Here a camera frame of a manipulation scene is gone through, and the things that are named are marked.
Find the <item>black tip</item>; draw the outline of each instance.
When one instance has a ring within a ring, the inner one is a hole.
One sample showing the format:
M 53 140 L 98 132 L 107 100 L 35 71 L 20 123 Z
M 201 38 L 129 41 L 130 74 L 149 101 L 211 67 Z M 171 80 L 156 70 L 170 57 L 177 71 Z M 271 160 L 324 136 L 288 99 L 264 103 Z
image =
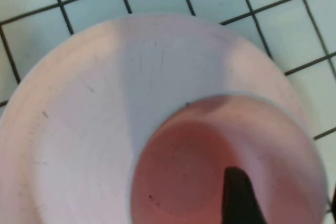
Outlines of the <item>black tip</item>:
M 223 224 L 266 224 L 248 175 L 228 167 L 224 174 Z
M 334 220 L 336 222 L 336 187 L 335 187 L 335 192 L 334 192 L 334 197 L 332 199 L 332 203 L 331 203 L 331 213 L 334 217 Z

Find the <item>plate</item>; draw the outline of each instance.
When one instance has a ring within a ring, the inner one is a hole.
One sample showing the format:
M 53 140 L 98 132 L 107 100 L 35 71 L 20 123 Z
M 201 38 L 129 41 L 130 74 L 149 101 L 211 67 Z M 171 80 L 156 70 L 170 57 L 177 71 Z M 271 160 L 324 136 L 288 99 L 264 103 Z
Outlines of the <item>plate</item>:
M 220 25 L 129 16 L 74 35 L 4 112 L 0 222 L 131 223 L 131 182 L 147 140 L 177 109 L 226 93 L 271 100 L 307 128 L 281 71 Z

